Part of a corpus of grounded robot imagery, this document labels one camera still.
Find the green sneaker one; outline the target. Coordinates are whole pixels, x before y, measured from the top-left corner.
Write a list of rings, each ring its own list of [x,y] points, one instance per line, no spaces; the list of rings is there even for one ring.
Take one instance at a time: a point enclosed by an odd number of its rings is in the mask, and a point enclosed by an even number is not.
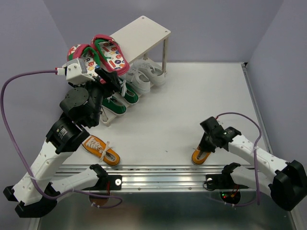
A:
[[[126,106],[114,96],[103,99],[102,106],[117,116],[125,114],[127,110]]]
[[[137,93],[127,84],[125,79],[119,78],[120,95],[128,104],[136,104],[139,101]]]

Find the pink slipper one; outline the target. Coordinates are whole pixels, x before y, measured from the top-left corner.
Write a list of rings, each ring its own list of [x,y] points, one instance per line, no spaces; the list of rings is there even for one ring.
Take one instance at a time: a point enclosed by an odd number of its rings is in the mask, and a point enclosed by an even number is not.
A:
[[[98,76],[95,72],[97,68],[100,68],[101,61],[98,53],[89,44],[78,44],[72,46],[67,54],[67,60],[73,60],[80,58],[84,60],[87,73],[91,76]]]
[[[100,61],[108,72],[115,71],[121,76],[129,70],[130,65],[114,38],[97,34],[91,40],[91,47],[98,53]]]

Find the white sneaker one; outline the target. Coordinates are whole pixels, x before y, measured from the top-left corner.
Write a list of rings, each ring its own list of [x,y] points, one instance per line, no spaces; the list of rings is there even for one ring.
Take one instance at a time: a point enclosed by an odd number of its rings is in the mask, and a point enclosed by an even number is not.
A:
[[[146,94],[150,92],[150,80],[138,69],[131,68],[122,77],[137,93]]]

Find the orange sneaker one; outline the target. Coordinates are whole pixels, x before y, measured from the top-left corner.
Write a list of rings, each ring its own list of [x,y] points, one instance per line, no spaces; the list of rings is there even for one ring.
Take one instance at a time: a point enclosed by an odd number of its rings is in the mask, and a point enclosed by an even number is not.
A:
[[[194,150],[194,152],[191,156],[191,161],[195,165],[202,165],[207,160],[207,158],[209,157],[210,154],[211,154],[211,152],[202,151],[200,149],[200,147],[198,146]]]
[[[83,148],[99,158],[109,166],[117,166],[120,163],[120,156],[110,147],[110,142],[104,142],[96,136],[90,135],[82,142]]]

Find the white sneaker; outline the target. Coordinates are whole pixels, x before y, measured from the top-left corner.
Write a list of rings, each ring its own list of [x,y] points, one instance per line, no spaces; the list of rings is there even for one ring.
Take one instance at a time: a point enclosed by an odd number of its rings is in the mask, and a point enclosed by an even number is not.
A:
[[[165,83],[165,74],[156,65],[147,60],[139,59],[133,63],[133,67],[141,71],[152,84],[160,86]]]

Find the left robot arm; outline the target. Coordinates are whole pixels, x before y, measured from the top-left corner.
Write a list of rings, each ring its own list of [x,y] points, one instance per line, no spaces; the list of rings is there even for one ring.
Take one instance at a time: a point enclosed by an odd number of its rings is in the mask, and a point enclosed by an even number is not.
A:
[[[100,164],[62,180],[53,178],[67,158],[92,140],[87,130],[99,124],[102,100],[120,90],[116,72],[97,68],[89,76],[78,69],[74,76],[82,83],[74,85],[61,101],[62,114],[48,131],[37,158],[25,166],[26,174],[18,183],[3,191],[7,200],[17,203],[15,212],[21,218],[41,218],[72,193],[87,195],[93,206],[105,208],[98,200],[108,200],[111,189],[121,189],[116,184],[121,176],[110,176]]]

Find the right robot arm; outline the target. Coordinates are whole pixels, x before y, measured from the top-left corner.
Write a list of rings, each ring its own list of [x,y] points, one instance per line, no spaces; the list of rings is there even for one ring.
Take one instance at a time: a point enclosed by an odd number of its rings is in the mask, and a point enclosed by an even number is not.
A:
[[[259,148],[257,142],[248,140],[239,130],[223,128],[213,116],[200,123],[204,133],[192,155],[192,161],[200,165],[216,149],[224,149],[253,166],[248,169],[239,163],[226,165],[221,173],[206,176],[207,190],[232,189],[231,195],[222,195],[225,203],[231,204],[240,188],[252,188],[271,197],[277,206],[291,211],[307,195],[307,174],[304,166],[296,161],[280,159]]]

